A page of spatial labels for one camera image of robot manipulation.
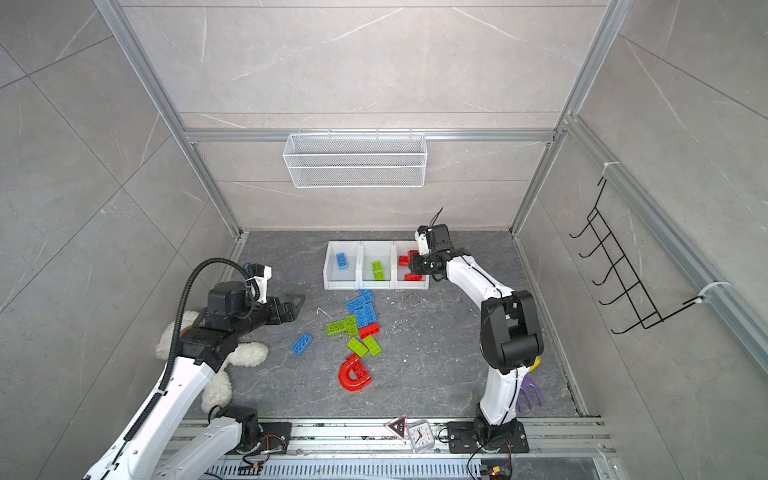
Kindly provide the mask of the purple toy fork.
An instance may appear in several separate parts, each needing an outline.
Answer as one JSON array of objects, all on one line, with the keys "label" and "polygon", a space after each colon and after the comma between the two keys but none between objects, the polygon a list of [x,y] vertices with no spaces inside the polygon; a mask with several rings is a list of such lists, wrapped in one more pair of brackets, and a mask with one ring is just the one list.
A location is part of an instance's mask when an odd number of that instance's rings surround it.
[{"label": "purple toy fork", "polygon": [[533,411],[543,404],[543,395],[538,385],[529,375],[526,375],[522,381],[520,394],[516,402],[517,411]]}]

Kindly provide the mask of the small clear clock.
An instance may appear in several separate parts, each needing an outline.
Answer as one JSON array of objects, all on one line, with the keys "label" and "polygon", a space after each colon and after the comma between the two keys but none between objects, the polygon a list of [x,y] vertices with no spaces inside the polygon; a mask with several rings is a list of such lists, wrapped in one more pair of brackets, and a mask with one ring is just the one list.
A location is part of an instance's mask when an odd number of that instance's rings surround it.
[{"label": "small clear clock", "polygon": [[414,454],[425,453],[435,447],[435,434],[430,423],[425,419],[408,423],[406,434]]}]

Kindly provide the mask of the left white storage bin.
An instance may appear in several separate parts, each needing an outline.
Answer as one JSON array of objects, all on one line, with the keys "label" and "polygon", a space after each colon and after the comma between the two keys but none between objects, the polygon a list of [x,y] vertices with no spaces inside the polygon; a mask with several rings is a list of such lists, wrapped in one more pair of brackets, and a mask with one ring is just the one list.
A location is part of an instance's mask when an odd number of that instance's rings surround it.
[{"label": "left white storage bin", "polygon": [[329,241],[323,266],[326,290],[356,290],[359,288],[358,258],[361,241]]}]

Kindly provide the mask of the red triangle sign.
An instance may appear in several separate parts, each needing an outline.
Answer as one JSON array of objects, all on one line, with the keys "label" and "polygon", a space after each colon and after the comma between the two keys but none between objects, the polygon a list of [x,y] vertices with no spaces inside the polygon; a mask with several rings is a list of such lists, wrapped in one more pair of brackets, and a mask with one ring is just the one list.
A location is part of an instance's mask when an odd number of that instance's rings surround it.
[{"label": "red triangle sign", "polygon": [[407,439],[407,417],[401,416],[385,424],[385,428],[401,440]]}]

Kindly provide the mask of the blue lego brick long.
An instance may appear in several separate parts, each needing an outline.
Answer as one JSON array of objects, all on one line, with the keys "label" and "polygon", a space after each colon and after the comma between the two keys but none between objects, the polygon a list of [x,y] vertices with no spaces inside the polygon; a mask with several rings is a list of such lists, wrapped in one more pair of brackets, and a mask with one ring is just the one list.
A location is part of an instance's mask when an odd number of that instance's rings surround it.
[{"label": "blue lego brick long", "polygon": [[367,304],[367,301],[362,297],[357,297],[345,304],[345,307],[349,312],[354,313],[356,310],[363,308]]}]

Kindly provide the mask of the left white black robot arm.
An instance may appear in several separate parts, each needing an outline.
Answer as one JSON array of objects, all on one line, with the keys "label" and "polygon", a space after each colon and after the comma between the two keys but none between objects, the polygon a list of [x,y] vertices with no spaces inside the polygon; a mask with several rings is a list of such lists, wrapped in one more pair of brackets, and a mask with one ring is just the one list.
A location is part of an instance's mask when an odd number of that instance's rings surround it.
[{"label": "left white black robot arm", "polygon": [[[183,315],[198,275],[208,266],[226,265],[239,281],[217,284],[189,330]],[[254,408],[213,408],[206,428],[168,460],[161,458],[193,401],[235,352],[241,337],[265,325],[296,320],[306,301],[302,294],[270,296],[266,265],[243,267],[221,257],[202,261],[191,272],[172,324],[168,358],[158,383],[129,425],[87,470],[87,479],[198,479],[230,452],[244,457],[284,453],[288,433],[270,434]]]}]

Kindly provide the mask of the blue lego brick top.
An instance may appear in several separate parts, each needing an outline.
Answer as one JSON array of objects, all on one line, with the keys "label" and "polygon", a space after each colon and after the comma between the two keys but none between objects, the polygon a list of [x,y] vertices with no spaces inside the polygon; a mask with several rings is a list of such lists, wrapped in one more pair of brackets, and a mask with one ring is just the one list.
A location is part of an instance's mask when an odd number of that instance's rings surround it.
[{"label": "blue lego brick top", "polygon": [[368,289],[359,289],[358,293],[360,297],[367,303],[372,303],[374,301],[374,295],[373,293]]}]

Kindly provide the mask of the lone blue lego brick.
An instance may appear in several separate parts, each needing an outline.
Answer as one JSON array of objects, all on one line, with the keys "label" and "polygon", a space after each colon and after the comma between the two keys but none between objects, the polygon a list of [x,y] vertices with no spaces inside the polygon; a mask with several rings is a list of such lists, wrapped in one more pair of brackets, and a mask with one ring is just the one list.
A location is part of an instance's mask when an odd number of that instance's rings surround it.
[{"label": "lone blue lego brick", "polygon": [[292,344],[291,351],[295,355],[301,356],[311,344],[312,340],[313,337],[310,334],[306,332],[301,333],[297,340]]}]

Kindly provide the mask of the white brown plush toy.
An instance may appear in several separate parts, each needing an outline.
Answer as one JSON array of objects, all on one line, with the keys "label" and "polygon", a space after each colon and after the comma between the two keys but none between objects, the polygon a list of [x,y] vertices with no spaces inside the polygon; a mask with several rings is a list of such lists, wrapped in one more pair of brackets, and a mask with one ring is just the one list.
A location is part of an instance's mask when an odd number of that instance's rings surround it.
[{"label": "white brown plush toy", "polygon": [[[198,311],[185,311],[182,317],[180,333],[183,334],[191,328],[198,316]],[[163,331],[155,347],[155,356],[160,360],[168,359],[173,328],[174,322],[172,321]],[[214,375],[211,382],[203,389],[201,408],[205,413],[210,412],[214,407],[226,407],[232,401],[234,390],[226,370],[228,366],[257,367],[266,361],[268,353],[269,349],[264,343],[257,341],[239,343],[237,348],[227,356],[221,369]]]}]

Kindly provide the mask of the red horseshoe magnet toy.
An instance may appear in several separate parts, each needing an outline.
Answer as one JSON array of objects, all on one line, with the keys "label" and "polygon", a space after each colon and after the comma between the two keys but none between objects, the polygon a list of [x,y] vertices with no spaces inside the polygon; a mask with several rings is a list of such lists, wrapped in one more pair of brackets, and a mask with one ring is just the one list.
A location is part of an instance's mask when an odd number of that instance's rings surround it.
[{"label": "red horseshoe magnet toy", "polygon": [[372,382],[372,377],[357,354],[351,354],[340,366],[340,385],[347,391],[356,392]]}]

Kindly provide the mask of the right white storage bin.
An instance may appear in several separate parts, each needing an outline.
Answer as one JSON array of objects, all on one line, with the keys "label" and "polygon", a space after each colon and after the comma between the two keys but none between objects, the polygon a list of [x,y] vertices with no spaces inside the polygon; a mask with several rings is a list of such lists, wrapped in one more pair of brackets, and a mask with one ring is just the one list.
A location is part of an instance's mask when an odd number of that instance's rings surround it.
[{"label": "right white storage bin", "polygon": [[396,290],[427,290],[429,288],[430,278],[428,276],[422,276],[420,280],[406,279],[407,275],[411,275],[411,270],[408,264],[400,264],[400,258],[405,257],[412,250],[418,251],[418,245],[415,240],[397,240],[393,242],[391,272],[393,286]]}]

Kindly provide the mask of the white storage bin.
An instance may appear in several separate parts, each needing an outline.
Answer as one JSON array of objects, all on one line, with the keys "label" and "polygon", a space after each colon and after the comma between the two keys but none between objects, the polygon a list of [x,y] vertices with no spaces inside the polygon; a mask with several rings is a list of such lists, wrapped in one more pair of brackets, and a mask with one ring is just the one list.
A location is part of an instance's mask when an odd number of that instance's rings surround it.
[{"label": "white storage bin", "polygon": [[323,266],[326,290],[356,290],[359,288],[358,258],[361,241],[329,241]]},{"label": "white storage bin", "polygon": [[429,288],[430,278],[428,276],[422,276],[420,280],[406,279],[407,275],[411,275],[411,270],[408,264],[400,264],[400,258],[405,257],[412,250],[418,251],[418,245],[415,240],[397,240],[393,242],[391,272],[393,286],[396,290],[427,290]]},{"label": "white storage bin", "polygon": [[358,255],[360,287],[368,290],[392,290],[395,284],[394,242],[361,242]]}]

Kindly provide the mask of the green lego brick long left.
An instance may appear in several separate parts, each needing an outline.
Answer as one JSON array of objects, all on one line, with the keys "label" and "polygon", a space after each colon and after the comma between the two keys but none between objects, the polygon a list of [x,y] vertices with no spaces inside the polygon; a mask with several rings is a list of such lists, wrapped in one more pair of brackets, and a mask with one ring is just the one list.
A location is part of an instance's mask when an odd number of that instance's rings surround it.
[{"label": "green lego brick long left", "polygon": [[355,315],[347,316],[344,320],[332,322],[326,325],[328,336],[347,334],[349,337],[358,335],[358,323]]}]

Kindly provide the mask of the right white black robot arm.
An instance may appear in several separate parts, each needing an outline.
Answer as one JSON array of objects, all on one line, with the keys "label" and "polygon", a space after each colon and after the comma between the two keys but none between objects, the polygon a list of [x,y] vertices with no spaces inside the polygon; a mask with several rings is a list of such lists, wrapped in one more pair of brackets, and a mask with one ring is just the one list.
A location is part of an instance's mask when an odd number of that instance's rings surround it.
[{"label": "right white black robot arm", "polygon": [[497,281],[467,250],[453,245],[444,224],[418,227],[415,240],[418,251],[409,255],[411,272],[450,281],[480,313],[479,344],[488,365],[485,391],[472,423],[448,425],[448,433],[458,442],[451,451],[527,453],[516,404],[527,374],[544,351],[534,296]]}]

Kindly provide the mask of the middle white storage bin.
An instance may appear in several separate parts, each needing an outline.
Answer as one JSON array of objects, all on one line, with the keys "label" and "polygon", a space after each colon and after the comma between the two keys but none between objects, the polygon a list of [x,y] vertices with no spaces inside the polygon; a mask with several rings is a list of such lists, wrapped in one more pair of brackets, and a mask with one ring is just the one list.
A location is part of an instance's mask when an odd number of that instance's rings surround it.
[{"label": "middle white storage bin", "polygon": [[358,255],[360,287],[368,290],[392,290],[395,284],[394,242],[361,242]]}]

